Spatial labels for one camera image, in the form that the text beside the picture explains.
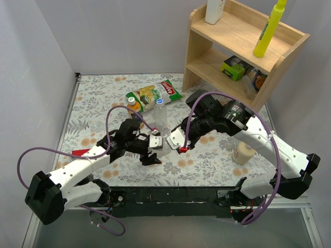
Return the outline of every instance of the red label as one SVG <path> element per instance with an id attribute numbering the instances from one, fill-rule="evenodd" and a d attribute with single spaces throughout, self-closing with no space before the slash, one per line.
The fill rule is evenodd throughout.
<path id="1" fill-rule="evenodd" d="M 176 93 L 174 88 L 168 82 L 161 82 L 160 84 L 165 88 L 169 95 L 173 95 Z"/>

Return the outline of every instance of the yellow spray bottle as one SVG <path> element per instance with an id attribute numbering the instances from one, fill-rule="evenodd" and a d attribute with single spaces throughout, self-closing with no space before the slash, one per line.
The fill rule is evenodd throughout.
<path id="1" fill-rule="evenodd" d="M 254 56 L 262 58 L 267 50 L 271 38 L 273 37 L 278 23 L 285 11 L 285 5 L 287 0 L 278 0 L 278 3 L 274 6 L 270 17 L 265 25 L 262 33 L 259 37 L 259 40 L 253 50 Z"/>

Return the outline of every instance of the chip bag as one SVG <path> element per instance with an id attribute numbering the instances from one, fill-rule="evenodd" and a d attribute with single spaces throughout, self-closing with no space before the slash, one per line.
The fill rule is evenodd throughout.
<path id="1" fill-rule="evenodd" d="M 155 102 L 159 98 L 162 98 L 164 103 L 167 104 L 183 97 L 172 86 L 169 80 L 131 91 L 125 96 L 127 98 L 134 97 L 135 100 L 140 103 L 141 112 L 146 112 L 154 108 Z"/>

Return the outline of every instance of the floral tablecloth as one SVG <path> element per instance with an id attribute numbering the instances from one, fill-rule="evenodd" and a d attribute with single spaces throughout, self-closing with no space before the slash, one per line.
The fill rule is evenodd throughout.
<path id="1" fill-rule="evenodd" d="M 178 125 L 176 120 L 188 116 L 190 108 L 185 100 L 197 89 L 215 90 L 201 81 L 182 93 L 183 74 L 131 74 L 131 75 L 86 75 L 82 76 L 76 100 L 66 129 L 61 151 L 91 148 L 105 135 L 105 118 L 110 107 L 126 105 L 125 94 L 157 82 L 169 79 L 183 98 L 167 105 L 168 128 Z M 269 122 L 266 108 L 260 111 Z M 143 114 L 153 126 L 153 111 Z M 117 129 L 128 118 L 125 109 L 115 109 L 109 120 L 109 130 Z M 243 176 L 255 177 L 275 169 L 266 159 L 256 154 L 246 165 L 233 162 L 231 153 L 238 141 L 215 131 L 202 137 L 194 150 L 178 154 L 172 151 L 162 157 L 162 164 L 142 166 L 139 155 L 127 152 L 106 167 L 94 172 L 110 186 L 228 186 L 235 185 Z M 60 156 L 56 168 L 71 158 Z"/>

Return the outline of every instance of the orange bottle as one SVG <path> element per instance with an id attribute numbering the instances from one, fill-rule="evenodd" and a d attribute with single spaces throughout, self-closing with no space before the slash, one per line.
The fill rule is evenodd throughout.
<path id="1" fill-rule="evenodd" d="M 128 108 L 138 112 L 138 114 L 141 116 L 141 111 L 140 111 L 141 107 L 140 107 L 140 104 L 135 100 L 135 98 L 129 97 L 128 101 L 129 101 Z M 137 120 L 140 123 L 140 128 L 144 127 L 143 121 L 137 115 L 135 115 L 130 110 L 128 110 L 128 113 L 132 119 Z"/>

